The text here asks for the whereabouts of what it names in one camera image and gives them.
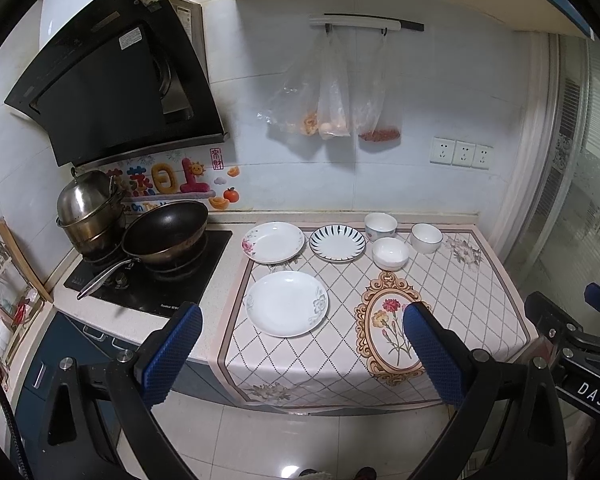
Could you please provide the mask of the plain white bowl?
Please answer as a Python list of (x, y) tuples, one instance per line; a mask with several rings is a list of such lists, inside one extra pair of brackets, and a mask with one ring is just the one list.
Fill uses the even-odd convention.
[(399, 271), (410, 258), (410, 248), (402, 240), (383, 237), (375, 240), (372, 246), (372, 259), (379, 269)]

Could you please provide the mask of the white plate grey floral rim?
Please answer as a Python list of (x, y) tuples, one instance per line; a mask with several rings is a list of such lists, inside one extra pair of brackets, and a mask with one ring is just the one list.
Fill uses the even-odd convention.
[(317, 328), (329, 307), (325, 286), (298, 271), (265, 275), (247, 290), (244, 307), (257, 330), (276, 338), (294, 338)]

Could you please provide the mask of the white bowl colourful dots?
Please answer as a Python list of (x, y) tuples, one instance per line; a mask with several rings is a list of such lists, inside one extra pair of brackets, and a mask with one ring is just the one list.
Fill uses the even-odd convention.
[(370, 212), (364, 219), (365, 233), (371, 242), (383, 237), (394, 237), (398, 222), (391, 214)]

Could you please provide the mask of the white plate pink rose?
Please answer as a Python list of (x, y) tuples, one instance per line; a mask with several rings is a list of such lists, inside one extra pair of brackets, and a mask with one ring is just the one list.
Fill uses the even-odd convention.
[(266, 222), (249, 230), (242, 238), (242, 252), (252, 261), (272, 266), (300, 254), (306, 237), (291, 223)]

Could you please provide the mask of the white plate blue stripes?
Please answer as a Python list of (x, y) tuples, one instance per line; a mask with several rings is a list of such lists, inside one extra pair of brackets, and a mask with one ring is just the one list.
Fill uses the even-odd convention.
[(347, 263), (364, 254), (366, 239), (352, 226), (330, 224), (311, 234), (309, 246), (317, 258), (331, 263)]

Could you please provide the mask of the black induction cooktop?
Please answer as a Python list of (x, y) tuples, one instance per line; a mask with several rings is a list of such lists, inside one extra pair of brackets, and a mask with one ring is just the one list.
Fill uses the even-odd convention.
[(130, 262), (106, 279), (92, 297), (118, 307), (170, 318), (184, 302), (199, 304), (233, 233), (211, 230), (195, 246), (192, 261), (177, 263), (172, 270), (149, 269)]

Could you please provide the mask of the floral diamond pattern table mat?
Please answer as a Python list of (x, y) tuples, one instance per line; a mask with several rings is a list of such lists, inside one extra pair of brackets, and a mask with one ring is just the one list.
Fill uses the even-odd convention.
[[(352, 228), (363, 234), (360, 226)], [(306, 237), (300, 254), (272, 266), (249, 259), (240, 240), (238, 281), (210, 358), (215, 378), (239, 405), (318, 412), (436, 403), (436, 390), (404, 333), (403, 313), (415, 301), (426, 304), (467, 347), (500, 361), (516, 360), (535, 340), (512, 280), (474, 226), (445, 224), (436, 252), (411, 252), (407, 264), (393, 272), (376, 266), (364, 234), (361, 257), (331, 263), (309, 246), (317, 228), (300, 230)], [(302, 336), (265, 335), (246, 315), (242, 300), (249, 287), (280, 271), (314, 276), (327, 290), (326, 316)]]

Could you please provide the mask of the black wok pan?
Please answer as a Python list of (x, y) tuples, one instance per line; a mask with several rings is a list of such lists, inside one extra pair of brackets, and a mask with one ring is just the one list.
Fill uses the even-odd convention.
[(201, 253), (209, 211), (196, 200), (166, 204), (142, 214), (126, 229), (121, 243), (125, 258), (108, 266), (84, 285), (77, 300), (91, 296), (124, 266), (139, 264), (159, 274), (188, 266)]

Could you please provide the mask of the wooden side shelf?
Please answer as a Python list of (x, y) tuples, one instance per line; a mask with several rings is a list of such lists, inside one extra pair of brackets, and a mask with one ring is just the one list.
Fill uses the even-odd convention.
[(0, 217), (0, 362), (9, 368), (35, 319), (53, 297)]

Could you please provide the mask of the plastic bag with eggs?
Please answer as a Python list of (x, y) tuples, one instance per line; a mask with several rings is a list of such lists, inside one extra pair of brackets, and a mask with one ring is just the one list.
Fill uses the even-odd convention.
[(321, 57), (318, 134), (323, 140), (350, 136), (350, 99), (347, 60), (336, 30), (326, 32)]

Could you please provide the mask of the black range hood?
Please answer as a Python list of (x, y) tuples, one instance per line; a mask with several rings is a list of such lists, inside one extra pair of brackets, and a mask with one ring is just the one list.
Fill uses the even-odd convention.
[(93, 0), (38, 52), (5, 103), (48, 134), (58, 165), (226, 138), (169, 0)]

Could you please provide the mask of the plastic bag with orange food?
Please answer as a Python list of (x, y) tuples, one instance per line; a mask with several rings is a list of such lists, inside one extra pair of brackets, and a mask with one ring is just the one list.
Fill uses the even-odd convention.
[(283, 84), (263, 114), (269, 125), (304, 136), (318, 133), (317, 109), (327, 41), (328, 33), (320, 32), (312, 46), (288, 68)]

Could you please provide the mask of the plastic bag with red beans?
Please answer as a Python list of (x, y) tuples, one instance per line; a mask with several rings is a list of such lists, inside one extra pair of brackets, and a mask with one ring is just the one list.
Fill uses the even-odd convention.
[(399, 127), (385, 113), (390, 87), (388, 51), (388, 32), (383, 29), (361, 73), (353, 104), (353, 129), (361, 142), (393, 142), (401, 136)]

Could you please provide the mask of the white wall power sockets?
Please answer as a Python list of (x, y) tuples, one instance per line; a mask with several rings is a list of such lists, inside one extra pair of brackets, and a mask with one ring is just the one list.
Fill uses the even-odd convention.
[(429, 161), (433, 164), (488, 170), (493, 162), (492, 146), (433, 138)]

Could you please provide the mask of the wall hook rail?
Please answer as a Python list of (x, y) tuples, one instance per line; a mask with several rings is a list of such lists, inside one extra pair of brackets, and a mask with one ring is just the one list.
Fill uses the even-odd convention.
[(311, 26), (339, 26), (350, 28), (367, 28), (386, 30), (387, 32), (424, 32), (425, 25), (419, 22), (402, 20), (402, 18), (385, 18), (384, 16), (352, 14), (352, 13), (323, 13), (309, 17)]

